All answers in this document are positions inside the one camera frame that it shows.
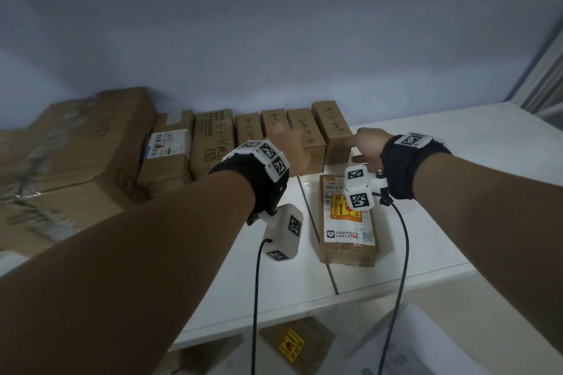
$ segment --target person's right arm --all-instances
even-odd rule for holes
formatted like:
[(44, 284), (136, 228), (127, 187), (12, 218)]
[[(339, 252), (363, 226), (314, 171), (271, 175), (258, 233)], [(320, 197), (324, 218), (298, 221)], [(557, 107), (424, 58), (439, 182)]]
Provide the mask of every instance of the person's right arm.
[[(373, 169), (389, 137), (362, 129), (349, 144)], [(413, 191), (471, 264), (563, 353), (563, 187), (439, 153), (420, 165)]]

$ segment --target black and white logo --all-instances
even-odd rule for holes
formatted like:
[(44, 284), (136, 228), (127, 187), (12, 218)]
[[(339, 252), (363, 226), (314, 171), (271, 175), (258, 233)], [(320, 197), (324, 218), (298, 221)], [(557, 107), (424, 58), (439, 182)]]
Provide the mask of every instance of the black and white logo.
[(260, 146), (260, 150), (262, 150), (262, 152), (268, 156), (268, 158), (273, 159), (274, 156), (276, 155), (276, 152), (274, 151), (273, 148), (271, 148), (268, 143), (264, 143)]
[(260, 144), (260, 141), (247, 141), (241, 147), (256, 147), (258, 144)]
[(299, 237), (299, 233), (301, 232), (301, 222), (293, 215), (289, 217), (288, 229), (295, 234), (295, 236)]
[(348, 179), (352, 180), (354, 178), (360, 178), (363, 175), (364, 175), (364, 172), (361, 169), (357, 169), (355, 171), (349, 171), (348, 172)]
[(282, 158), (279, 156), (275, 158), (275, 160), (272, 162), (272, 165), (274, 166), (274, 169), (276, 169), (276, 172), (278, 173), (279, 176), (283, 175), (283, 173), (287, 169), (285, 167), (285, 163), (283, 162)]
[(350, 199), (352, 200), (352, 207), (354, 208), (369, 206), (368, 195), (366, 193), (352, 194)]
[(285, 253), (280, 252), (280, 251), (271, 251), (271, 252), (268, 252), (268, 255), (270, 255), (276, 261), (283, 261), (283, 260), (289, 259), (289, 257), (287, 257), (287, 255)]
[(416, 144), (419, 140), (421, 140), (422, 138), (424, 138), (423, 135), (413, 135), (410, 134), (408, 137), (406, 137), (403, 141), (401, 141), (401, 144), (405, 144), (405, 145), (414, 145)]

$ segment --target yellow warning sticker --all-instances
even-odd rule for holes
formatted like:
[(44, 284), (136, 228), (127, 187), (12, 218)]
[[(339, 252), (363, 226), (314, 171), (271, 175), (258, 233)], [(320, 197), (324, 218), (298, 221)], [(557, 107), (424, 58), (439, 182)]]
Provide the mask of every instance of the yellow warning sticker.
[(303, 344), (305, 344), (305, 340), (290, 328), (286, 332), (284, 338), (280, 341), (278, 350), (280, 350), (285, 355), (285, 357), (287, 357), (289, 361), (293, 363), (295, 362), (295, 359), (303, 348)]
[(332, 194), (330, 200), (330, 218), (362, 222), (362, 213), (350, 209), (345, 194)]

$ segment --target forearm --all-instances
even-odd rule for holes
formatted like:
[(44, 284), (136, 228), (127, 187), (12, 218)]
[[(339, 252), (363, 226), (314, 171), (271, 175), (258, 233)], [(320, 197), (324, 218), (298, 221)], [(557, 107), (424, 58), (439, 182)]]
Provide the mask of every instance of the forearm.
[(417, 201), (489, 282), (563, 352), (563, 187), (435, 154)]
[[(246, 179), (215, 173), (6, 274), (0, 367), (150, 373), (199, 305), (253, 206)], [(33, 358), (24, 350), (33, 350)]]

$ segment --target cable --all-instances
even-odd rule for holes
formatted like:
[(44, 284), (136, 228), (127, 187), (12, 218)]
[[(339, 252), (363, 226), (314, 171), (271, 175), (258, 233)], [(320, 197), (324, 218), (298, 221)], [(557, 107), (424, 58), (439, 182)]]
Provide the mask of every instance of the cable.
[(389, 324), (389, 330), (387, 331), (387, 338), (385, 338), (384, 350), (381, 353), (381, 359), (379, 360), (379, 369), (377, 370), (377, 375), (382, 375), (385, 364), (385, 356), (387, 355), (387, 349), (389, 348), (389, 343), (391, 342), (391, 334), (393, 333), (393, 326), (395, 326), (395, 321), (397, 319), (398, 308), (401, 304), (401, 296), (403, 295), (403, 288), (405, 286), (406, 278), (406, 266), (409, 263), (409, 234), (406, 232), (405, 220), (403, 215), (398, 211), (397, 207), (393, 202), (391, 206), (397, 212), (401, 224), (403, 224), (403, 230), (405, 231), (405, 266), (403, 267), (403, 275), (401, 276), (401, 283), (398, 286), (397, 301), (395, 301), (395, 308), (393, 309), (393, 315), (391, 316), (391, 323)]
[(252, 363), (250, 366), (251, 375), (255, 375), (256, 365), (256, 325), (258, 321), (258, 274), (260, 272), (260, 256), (262, 255), (262, 248), (266, 243), (272, 243), (272, 239), (264, 239), (260, 244), (258, 250), (258, 259), (256, 260), (256, 281), (254, 283), (254, 316), (252, 318)]

